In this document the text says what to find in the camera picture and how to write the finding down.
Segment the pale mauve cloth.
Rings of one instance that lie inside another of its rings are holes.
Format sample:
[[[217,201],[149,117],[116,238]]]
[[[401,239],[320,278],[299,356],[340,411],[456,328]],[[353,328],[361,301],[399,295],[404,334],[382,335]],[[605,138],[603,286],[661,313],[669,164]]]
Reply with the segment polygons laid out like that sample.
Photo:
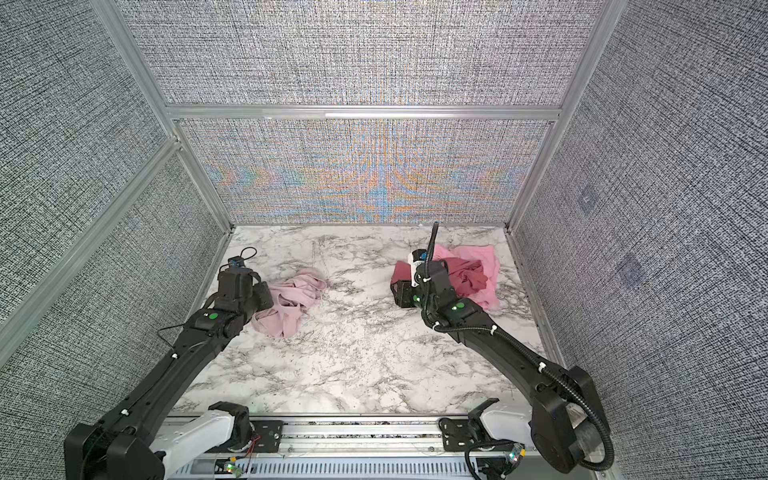
[[[299,331],[304,316],[321,301],[329,282],[318,270],[305,268],[268,287],[273,306],[255,313],[251,324],[266,336],[288,338]]]

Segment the bright pink cloth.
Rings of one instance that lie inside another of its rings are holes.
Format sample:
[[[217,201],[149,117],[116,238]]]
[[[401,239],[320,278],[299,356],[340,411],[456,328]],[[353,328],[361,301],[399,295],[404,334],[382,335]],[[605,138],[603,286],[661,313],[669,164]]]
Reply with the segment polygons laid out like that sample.
[[[479,293],[470,296],[461,296],[473,300],[485,310],[498,310],[500,300],[497,297],[496,289],[501,264],[495,255],[493,246],[458,246],[453,249],[445,248],[442,245],[436,245],[434,250],[434,259],[443,260],[449,257],[458,257],[465,260],[480,260],[483,270],[489,278],[488,286]]]

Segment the dark magenta cloth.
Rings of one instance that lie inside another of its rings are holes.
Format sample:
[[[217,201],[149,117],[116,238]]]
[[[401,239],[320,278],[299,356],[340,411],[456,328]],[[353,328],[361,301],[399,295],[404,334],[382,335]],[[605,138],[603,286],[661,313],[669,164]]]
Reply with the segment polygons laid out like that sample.
[[[450,283],[461,296],[470,296],[484,290],[489,284],[489,278],[483,270],[480,260],[465,260],[458,257],[443,259],[446,264]],[[398,261],[395,265],[390,280],[391,285],[405,281],[410,284],[412,280],[411,266],[407,262]]]

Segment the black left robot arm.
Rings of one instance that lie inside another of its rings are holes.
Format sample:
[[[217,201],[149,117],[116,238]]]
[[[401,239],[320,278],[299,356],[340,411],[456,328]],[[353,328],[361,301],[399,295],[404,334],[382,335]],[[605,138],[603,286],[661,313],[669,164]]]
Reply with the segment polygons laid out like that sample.
[[[253,436],[249,409],[219,401],[174,433],[160,431],[197,375],[257,312],[272,307],[266,282],[235,257],[218,274],[218,289],[140,384],[96,423],[80,423],[64,441],[68,479],[167,479],[213,449],[238,451]]]

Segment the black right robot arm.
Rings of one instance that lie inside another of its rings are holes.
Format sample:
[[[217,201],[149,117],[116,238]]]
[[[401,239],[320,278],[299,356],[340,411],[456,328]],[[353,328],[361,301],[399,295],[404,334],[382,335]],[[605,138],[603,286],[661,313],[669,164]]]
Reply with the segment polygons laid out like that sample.
[[[533,446],[564,474],[576,466],[592,471],[613,466],[610,426],[586,371],[578,366],[567,369],[535,353],[503,330],[479,304],[459,296],[445,261],[397,263],[390,290],[398,306],[420,309],[429,329],[480,354],[524,395],[531,407],[528,435],[502,432],[505,422],[491,416],[491,401],[473,412],[486,448],[507,442]]]

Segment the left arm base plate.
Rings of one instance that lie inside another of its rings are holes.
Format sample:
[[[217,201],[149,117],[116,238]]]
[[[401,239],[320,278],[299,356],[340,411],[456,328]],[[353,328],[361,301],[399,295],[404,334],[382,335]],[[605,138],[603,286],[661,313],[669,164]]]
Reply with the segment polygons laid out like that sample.
[[[247,453],[277,453],[282,441],[285,423],[280,420],[250,422],[250,430],[236,434],[235,443],[227,442],[208,450],[208,453],[246,455]]]

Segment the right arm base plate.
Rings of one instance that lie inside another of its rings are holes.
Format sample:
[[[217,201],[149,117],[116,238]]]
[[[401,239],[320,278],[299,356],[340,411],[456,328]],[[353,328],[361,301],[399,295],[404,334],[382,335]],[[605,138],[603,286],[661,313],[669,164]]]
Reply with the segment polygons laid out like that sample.
[[[482,451],[501,451],[511,448],[513,443],[526,446],[529,439],[525,436],[512,440],[495,440],[481,425],[479,420],[468,417],[441,417],[438,419],[443,449],[446,452],[464,452],[469,447],[480,445]]]

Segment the aluminium front rail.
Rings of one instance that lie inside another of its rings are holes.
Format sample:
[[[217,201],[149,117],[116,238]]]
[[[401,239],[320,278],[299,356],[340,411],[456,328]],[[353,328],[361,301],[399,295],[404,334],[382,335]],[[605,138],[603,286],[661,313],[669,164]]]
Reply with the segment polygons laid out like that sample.
[[[494,412],[491,416],[494,419],[501,419],[505,422],[501,428],[502,432],[523,435],[529,434],[528,421],[531,414],[512,411],[496,399],[490,399],[488,401],[493,403],[491,408]],[[469,419],[475,420],[475,416],[473,415],[475,410],[464,416],[448,417],[468,417]],[[422,447],[428,442],[433,444],[440,443],[442,445],[441,435],[437,425],[438,419],[439,418],[432,417],[283,419],[280,421],[283,421],[285,426],[280,448],[277,453],[287,450],[293,443],[297,443],[302,449],[307,449],[310,444],[317,444],[323,451],[331,450],[337,445],[343,446],[346,450],[366,451],[372,449],[376,442],[384,443],[389,450],[403,450],[407,445]],[[174,428],[164,428],[162,426],[160,431],[162,433],[174,433],[183,425],[178,425]],[[523,447],[531,447],[536,451],[533,446],[523,446],[517,443],[513,443],[511,448],[522,449]],[[470,454],[476,450],[480,450],[480,445],[469,447],[462,453]]]

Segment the aluminium enclosure frame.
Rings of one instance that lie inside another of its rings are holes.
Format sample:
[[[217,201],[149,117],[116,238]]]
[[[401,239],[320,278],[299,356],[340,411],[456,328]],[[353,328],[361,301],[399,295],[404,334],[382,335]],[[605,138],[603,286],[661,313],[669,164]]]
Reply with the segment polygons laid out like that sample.
[[[502,261],[602,1],[5,1],[1,426],[93,421],[161,358],[225,254],[329,291],[247,329],[177,409],[448,413],[518,391],[394,305],[440,221]]]

